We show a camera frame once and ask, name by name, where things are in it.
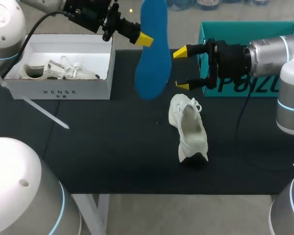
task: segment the shoelace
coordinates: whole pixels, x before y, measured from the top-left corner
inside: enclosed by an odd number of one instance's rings
[[[65,72],[60,73],[59,76],[66,76],[67,79],[75,79],[77,70],[82,70],[83,66],[80,63],[71,65],[66,56],[61,57],[61,64],[65,67]]]
[[[195,100],[195,98],[193,98],[190,102],[188,103],[184,103],[184,104],[179,104],[178,106],[178,109],[177,111],[180,113],[180,114],[183,114],[183,111],[184,109],[186,108],[186,106],[191,106],[193,108],[193,110],[195,111],[195,107],[199,107],[199,110],[195,112],[195,116],[194,118],[196,119],[196,116],[197,116],[197,113],[200,113],[201,110],[202,110],[202,107],[201,105],[198,103],[197,100]]]

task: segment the white shoe box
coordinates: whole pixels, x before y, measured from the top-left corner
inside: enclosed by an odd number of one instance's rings
[[[20,79],[24,64],[43,66],[49,60],[60,63],[66,56],[71,64],[81,63],[100,76],[94,80]],[[110,99],[115,49],[113,39],[102,35],[35,34],[29,40],[21,61],[6,76],[14,99]]]

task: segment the teal box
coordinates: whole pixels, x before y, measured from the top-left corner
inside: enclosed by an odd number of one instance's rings
[[[265,38],[274,38],[283,35],[294,34],[294,22],[202,22],[200,27],[199,43],[202,44],[209,38],[216,41],[225,40],[228,45],[241,44],[247,46],[250,41]],[[208,76],[208,55],[198,56],[200,65],[200,77]],[[205,96],[240,97],[247,96],[249,85],[235,86],[229,79],[210,90],[203,87]],[[255,87],[252,91],[253,97],[277,97],[279,91],[279,76],[252,78]]]

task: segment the gray floor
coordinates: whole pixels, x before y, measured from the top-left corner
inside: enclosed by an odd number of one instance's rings
[[[107,235],[270,235],[269,196],[111,195]]]
[[[141,0],[121,0],[122,16],[140,22]],[[21,4],[29,32],[43,15]],[[267,7],[222,4],[218,11],[188,9],[169,11],[170,48],[198,42],[201,21],[294,21],[294,0],[271,0]],[[50,17],[36,33],[81,33],[90,31],[63,16]],[[115,34],[116,49],[138,49]],[[269,235],[268,213],[271,197],[112,195],[108,235]]]

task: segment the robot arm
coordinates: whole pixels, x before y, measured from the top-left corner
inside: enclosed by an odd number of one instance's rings
[[[280,75],[276,122],[282,131],[294,135],[294,35],[252,41],[246,47],[209,39],[205,44],[186,45],[173,57],[203,53],[209,57],[209,75],[189,80],[186,85],[190,90],[203,86],[214,89],[218,78],[242,84],[250,77]]]
[[[74,15],[70,21],[97,33],[100,26],[104,31],[102,39],[109,41],[113,33],[127,37],[132,44],[151,46],[153,39],[141,31],[139,23],[132,23],[121,19],[119,4],[111,0],[21,0],[46,13],[52,11],[66,11]]]

